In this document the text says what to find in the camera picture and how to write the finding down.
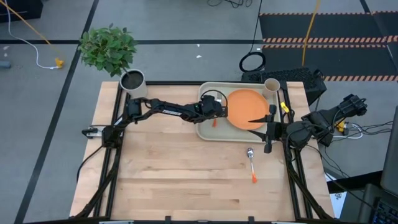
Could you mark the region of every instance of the yellow cable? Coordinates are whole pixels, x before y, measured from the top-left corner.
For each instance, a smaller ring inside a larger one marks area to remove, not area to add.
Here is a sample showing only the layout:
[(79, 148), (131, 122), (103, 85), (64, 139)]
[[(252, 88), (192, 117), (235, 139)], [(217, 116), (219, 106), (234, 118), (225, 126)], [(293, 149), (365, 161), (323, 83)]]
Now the yellow cable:
[[(20, 18), (22, 21), (24, 21), (24, 23), (31, 28), (37, 35), (39, 35), (44, 41), (46, 41), (46, 43), (49, 44), (49, 46), (51, 46), (58, 54), (60, 54), (62, 56), (61, 51), (59, 51), (54, 45), (52, 45), (41, 33), (37, 32), (37, 30), (35, 30), (28, 22), (26, 22), (26, 20), (24, 18), (22, 18), (22, 16), (20, 16), (16, 11), (14, 11), (13, 9), (11, 9), (11, 7), (9, 7), (5, 2), (3, 2), (2, 0), (0, 0), (0, 3), (5, 6), (6, 8), (8, 8), (12, 13), (14, 13), (18, 18)], [(63, 65), (63, 61), (59, 60), (58, 58), (55, 59), (55, 63), (59, 66), (62, 67)]]
[(312, 14), (312, 18), (311, 18), (311, 22), (310, 22), (310, 27), (308, 27), (307, 35), (305, 36), (305, 39), (304, 39), (304, 48), (303, 48), (303, 57), (302, 57), (301, 66), (304, 66), (304, 61), (305, 61), (305, 49), (307, 48), (308, 36), (310, 35), (311, 28), (312, 28), (312, 24), (313, 24), (313, 20), (314, 20), (314, 18), (315, 18), (315, 15), (316, 15), (317, 12), (318, 12), (320, 3), (321, 3), (321, 0), (317, 0), (317, 5), (315, 6), (315, 10), (313, 11), (313, 14)]

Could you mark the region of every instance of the butcher block tabletop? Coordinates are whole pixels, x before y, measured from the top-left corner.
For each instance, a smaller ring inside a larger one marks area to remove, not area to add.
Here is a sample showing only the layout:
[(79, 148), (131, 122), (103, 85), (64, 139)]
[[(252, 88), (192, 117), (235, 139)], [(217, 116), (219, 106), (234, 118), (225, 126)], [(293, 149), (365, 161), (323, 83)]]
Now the butcher block tabletop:
[[(295, 120), (310, 112), (302, 83), (288, 83)], [(110, 124), (118, 82), (103, 82), (93, 124)], [(181, 105), (198, 100), (198, 85), (151, 85), (147, 98)], [(101, 145), (89, 139), (85, 158)], [(309, 145), (318, 148), (315, 140)], [(257, 183), (252, 183), (247, 148), (254, 149)], [(155, 114), (124, 133), (119, 174), (114, 193), (112, 220), (212, 220), (294, 221), (282, 144), (264, 154), (264, 144), (204, 141), (195, 125), (176, 116)], [(105, 149), (83, 166), (70, 215), (76, 215), (98, 188)], [(309, 191), (333, 216), (319, 153), (302, 150)], [(297, 191), (301, 216), (303, 198)], [(108, 191), (103, 195), (104, 215)]]

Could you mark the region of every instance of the white cable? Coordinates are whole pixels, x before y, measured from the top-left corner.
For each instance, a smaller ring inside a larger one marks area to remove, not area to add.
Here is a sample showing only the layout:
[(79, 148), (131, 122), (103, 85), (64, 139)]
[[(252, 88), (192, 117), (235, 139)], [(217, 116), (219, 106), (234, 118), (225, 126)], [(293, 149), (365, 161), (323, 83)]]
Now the white cable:
[(362, 134), (362, 131), (363, 131), (363, 130), (362, 130), (358, 125), (356, 125), (356, 124), (351, 124), (351, 123), (350, 123), (350, 125), (352, 125), (352, 127), (356, 128), (356, 129), (359, 131), (359, 133), (361, 133), (361, 135), (358, 136), (358, 137), (334, 136), (334, 138), (360, 139), (361, 137), (363, 137), (363, 134)]
[(36, 50), (36, 65), (39, 66), (40, 68), (45, 68), (45, 69), (55, 69), (55, 68), (58, 68), (58, 66), (55, 66), (55, 67), (44, 67), (44, 66), (39, 65), (39, 50), (37, 50), (37, 47), (34, 46), (33, 44), (29, 43), (28, 41), (22, 39), (22, 38), (19, 38), (19, 37), (14, 36), (14, 35), (11, 33), (11, 13), (10, 13), (10, 10), (8, 9), (8, 7), (6, 7), (6, 8), (7, 8), (7, 14), (8, 14), (8, 33), (11, 35), (11, 37), (13, 37), (13, 38), (15, 38), (15, 39), (18, 39), (18, 40), (21, 40), (21, 41), (23, 41), (23, 42), (29, 44), (30, 46), (32, 46), (32, 47)]

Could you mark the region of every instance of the beige tray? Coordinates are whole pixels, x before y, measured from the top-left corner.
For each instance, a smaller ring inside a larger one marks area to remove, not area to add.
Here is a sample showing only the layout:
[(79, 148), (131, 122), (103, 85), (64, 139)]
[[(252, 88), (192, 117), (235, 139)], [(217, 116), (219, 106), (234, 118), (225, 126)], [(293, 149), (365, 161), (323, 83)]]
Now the beige tray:
[[(263, 84), (250, 84), (250, 83), (221, 83), (221, 82), (206, 82), (199, 87), (199, 95), (202, 95), (207, 90), (219, 90), (228, 95), (238, 89), (252, 89), (258, 93), (262, 93)], [(211, 91), (206, 93), (207, 95), (217, 95), (217, 92)], [(275, 94), (272, 98), (267, 98), (270, 105), (276, 105), (277, 112), (275, 115), (275, 121), (280, 121), (279, 116), (279, 104), (278, 98)], [(259, 137), (250, 133), (249, 131), (242, 130), (233, 126), (226, 118), (217, 118), (217, 127), (213, 127), (213, 120), (207, 120), (196, 125), (197, 134), (204, 140), (207, 141), (238, 141), (238, 142), (262, 142)], [(262, 133), (266, 133), (267, 125), (264, 124), (260, 128), (255, 129)]]

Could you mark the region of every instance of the cup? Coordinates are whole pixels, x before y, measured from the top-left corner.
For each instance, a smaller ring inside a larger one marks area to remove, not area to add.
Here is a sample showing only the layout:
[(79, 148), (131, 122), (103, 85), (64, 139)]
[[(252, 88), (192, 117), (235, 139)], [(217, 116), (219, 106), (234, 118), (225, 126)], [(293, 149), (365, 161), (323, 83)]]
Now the cup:
[(264, 82), (264, 89), (262, 90), (262, 95), (265, 98), (272, 98), (272, 96), (279, 90), (280, 83), (275, 78), (268, 78)]
[(131, 98), (140, 98), (147, 95), (147, 85), (145, 83), (145, 76), (142, 71), (138, 69), (128, 70), (129, 74), (123, 73), (120, 78), (120, 85), (126, 90)]

